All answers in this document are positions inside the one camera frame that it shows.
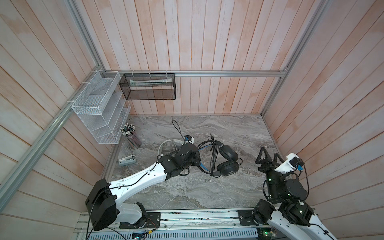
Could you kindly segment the white headphones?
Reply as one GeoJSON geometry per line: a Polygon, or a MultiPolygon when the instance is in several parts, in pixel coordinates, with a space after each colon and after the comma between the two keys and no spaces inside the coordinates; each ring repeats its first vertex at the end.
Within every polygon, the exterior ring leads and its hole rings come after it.
{"type": "Polygon", "coordinates": [[[158,156],[169,155],[179,150],[184,141],[179,139],[168,139],[161,143],[158,149],[158,156]]]}

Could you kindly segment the black blue headphones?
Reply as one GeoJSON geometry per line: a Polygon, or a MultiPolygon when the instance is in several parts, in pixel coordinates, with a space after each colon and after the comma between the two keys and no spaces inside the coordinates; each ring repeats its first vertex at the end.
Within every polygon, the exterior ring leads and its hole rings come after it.
{"type": "Polygon", "coordinates": [[[217,140],[207,140],[198,145],[199,151],[206,147],[211,148],[211,160],[209,168],[203,163],[198,166],[199,170],[214,178],[227,177],[238,172],[243,160],[229,146],[217,140]]]}

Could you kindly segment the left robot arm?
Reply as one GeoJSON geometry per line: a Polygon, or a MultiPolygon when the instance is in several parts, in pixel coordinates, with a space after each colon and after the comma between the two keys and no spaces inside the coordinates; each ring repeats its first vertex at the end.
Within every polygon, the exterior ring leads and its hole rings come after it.
{"type": "Polygon", "coordinates": [[[158,155],[150,167],[120,180],[97,181],[85,201],[89,213],[86,239],[93,232],[108,228],[116,221],[140,228],[147,223],[146,209],[141,203],[130,205],[125,201],[152,185],[180,176],[190,166],[198,167],[200,164],[200,153],[194,138],[184,135],[179,149],[168,155],[158,155]]]}

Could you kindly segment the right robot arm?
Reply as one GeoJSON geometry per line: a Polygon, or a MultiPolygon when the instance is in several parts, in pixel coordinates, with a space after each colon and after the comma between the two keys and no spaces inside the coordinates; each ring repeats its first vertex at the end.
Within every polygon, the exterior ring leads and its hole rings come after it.
{"type": "Polygon", "coordinates": [[[268,188],[252,211],[256,225],[268,224],[291,240],[336,239],[306,203],[310,188],[304,188],[299,177],[307,169],[298,155],[291,153],[283,160],[279,154],[270,156],[262,147],[255,163],[266,175],[264,185],[268,188]]]}

